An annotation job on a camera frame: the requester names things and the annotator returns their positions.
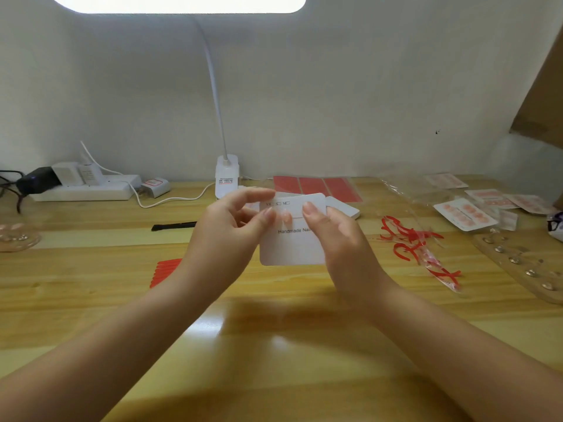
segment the power adapter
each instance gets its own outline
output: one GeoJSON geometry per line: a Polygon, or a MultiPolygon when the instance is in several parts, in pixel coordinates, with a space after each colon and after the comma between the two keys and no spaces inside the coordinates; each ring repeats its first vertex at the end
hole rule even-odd
{"type": "Polygon", "coordinates": [[[60,184],[61,181],[52,167],[40,167],[16,181],[16,187],[24,197],[30,194],[41,194],[60,184]]]}

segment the wood grain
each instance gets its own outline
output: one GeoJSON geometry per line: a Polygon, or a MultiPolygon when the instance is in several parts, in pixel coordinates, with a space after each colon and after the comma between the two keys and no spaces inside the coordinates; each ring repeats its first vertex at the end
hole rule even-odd
{"type": "MultiPolygon", "coordinates": [[[[462,176],[473,189],[500,188],[462,176]]],[[[358,220],[388,273],[411,290],[511,345],[563,367],[563,308],[518,284],[431,208],[410,206],[373,178],[357,178],[358,220]],[[445,236],[438,258],[461,269],[462,295],[377,240],[381,217],[445,236]]],[[[207,183],[174,184],[192,197],[207,183]]],[[[134,200],[23,205],[43,241],[0,254],[0,375],[67,340],[148,290],[158,261],[181,257],[191,231],[151,232],[197,220],[214,200],[141,209],[134,200]]],[[[0,200],[3,222],[14,200],[0,200]]],[[[519,212],[522,234],[543,219],[519,212]]],[[[351,312],[324,267],[263,267],[256,253],[240,279],[191,326],[108,416],[110,421],[468,420],[383,335],[351,312]]]]}

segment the power strip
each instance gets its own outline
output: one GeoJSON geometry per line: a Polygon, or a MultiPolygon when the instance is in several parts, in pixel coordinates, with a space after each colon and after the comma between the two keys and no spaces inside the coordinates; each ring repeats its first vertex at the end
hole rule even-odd
{"type": "Polygon", "coordinates": [[[134,188],[141,186],[138,174],[104,176],[107,184],[99,186],[58,186],[42,194],[31,194],[34,201],[107,201],[129,200],[133,195],[128,183],[134,188]]]}

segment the stack of white cards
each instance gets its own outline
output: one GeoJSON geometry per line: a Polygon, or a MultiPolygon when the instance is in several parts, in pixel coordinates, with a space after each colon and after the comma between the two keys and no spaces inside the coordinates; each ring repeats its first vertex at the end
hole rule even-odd
{"type": "Polygon", "coordinates": [[[260,241],[260,262],[266,266],[279,265],[317,265],[324,264],[324,252],[319,239],[309,229],[303,217],[303,205],[310,201],[323,214],[327,207],[335,207],[355,219],[360,211],[355,207],[324,194],[297,196],[277,196],[271,201],[260,203],[260,210],[272,207],[282,215],[290,213],[292,221],[285,223],[278,216],[276,223],[264,234],[260,241]]]}

